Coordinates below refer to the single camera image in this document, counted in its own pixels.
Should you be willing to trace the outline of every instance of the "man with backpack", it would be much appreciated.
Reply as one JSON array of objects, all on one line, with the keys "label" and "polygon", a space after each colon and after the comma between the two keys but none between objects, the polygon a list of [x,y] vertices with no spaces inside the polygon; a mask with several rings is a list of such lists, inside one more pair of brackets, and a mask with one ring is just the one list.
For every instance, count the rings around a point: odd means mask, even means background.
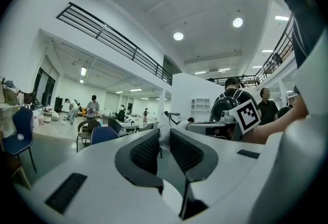
[{"label": "man with backpack", "polygon": [[257,109],[258,115],[261,118],[261,111],[257,106],[254,98],[251,96],[250,93],[238,89],[238,81],[235,78],[228,78],[227,81],[225,81],[224,89],[225,92],[223,94],[220,94],[219,97],[215,100],[215,102],[224,96],[232,96],[235,99],[238,99],[241,104],[245,103],[248,100],[252,100],[255,108]]},{"label": "man with backpack", "polygon": [[96,114],[99,112],[99,104],[96,100],[97,97],[93,95],[91,102],[87,104],[87,119],[96,119]]}]

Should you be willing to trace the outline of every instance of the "column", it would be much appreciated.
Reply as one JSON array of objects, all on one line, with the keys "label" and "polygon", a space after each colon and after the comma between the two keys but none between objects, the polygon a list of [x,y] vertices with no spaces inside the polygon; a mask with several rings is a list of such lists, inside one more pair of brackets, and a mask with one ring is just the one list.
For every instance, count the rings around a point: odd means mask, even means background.
[{"label": "column", "polygon": [[164,112],[164,102],[165,102],[165,89],[159,95],[158,101],[158,111],[157,111],[157,121],[160,120],[162,113]]},{"label": "column", "polygon": [[121,105],[122,105],[121,103],[122,103],[122,95],[119,95],[118,106],[117,106],[116,112],[118,112],[118,110],[121,108]]},{"label": "column", "polygon": [[285,83],[280,80],[279,82],[279,88],[280,88],[280,93],[281,93],[281,101],[282,101],[282,107],[286,106],[286,103],[288,103],[288,93],[287,93],[287,87]]}]

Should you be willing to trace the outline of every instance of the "person's arm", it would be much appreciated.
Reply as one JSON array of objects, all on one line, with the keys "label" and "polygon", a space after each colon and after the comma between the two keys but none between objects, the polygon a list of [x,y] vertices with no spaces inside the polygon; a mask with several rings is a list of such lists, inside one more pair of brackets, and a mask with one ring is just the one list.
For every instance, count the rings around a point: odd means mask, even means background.
[{"label": "person's arm", "polygon": [[263,126],[255,127],[247,132],[244,137],[244,142],[265,144],[271,134],[283,132],[294,121],[305,118],[308,115],[308,110],[305,106],[302,96],[297,97],[295,106],[289,110],[281,118]]},{"label": "person's arm", "polygon": [[261,118],[262,117],[262,113],[261,113],[261,110],[260,109],[257,110],[257,113],[258,113],[258,116]]}]

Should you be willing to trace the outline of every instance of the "person in white shirt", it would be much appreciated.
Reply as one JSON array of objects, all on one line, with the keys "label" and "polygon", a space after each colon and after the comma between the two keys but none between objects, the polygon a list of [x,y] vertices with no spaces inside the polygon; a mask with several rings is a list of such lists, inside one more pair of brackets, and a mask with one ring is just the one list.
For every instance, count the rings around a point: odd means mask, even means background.
[{"label": "person in white shirt", "polygon": [[67,115],[67,120],[70,122],[70,124],[72,125],[74,123],[76,114],[78,113],[78,105],[75,102],[75,100],[73,99],[65,99],[65,102],[68,103],[70,105],[69,109],[70,111],[68,112]]},{"label": "person in white shirt", "polygon": [[187,125],[194,123],[195,120],[192,117],[189,117],[188,120],[182,120],[178,126],[176,127],[176,129],[184,129],[187,130]]}]

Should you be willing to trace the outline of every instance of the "window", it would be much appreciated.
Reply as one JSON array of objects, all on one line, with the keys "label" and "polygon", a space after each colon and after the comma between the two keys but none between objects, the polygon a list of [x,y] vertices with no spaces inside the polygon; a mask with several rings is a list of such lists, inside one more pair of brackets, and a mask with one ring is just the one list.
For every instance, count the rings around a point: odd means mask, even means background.
[{"label": "window", "polygon": [[31,107],[32,110],[50,105],[55,82],[42,68],[39,69],[34,83],[33,92],[36,94]]}]

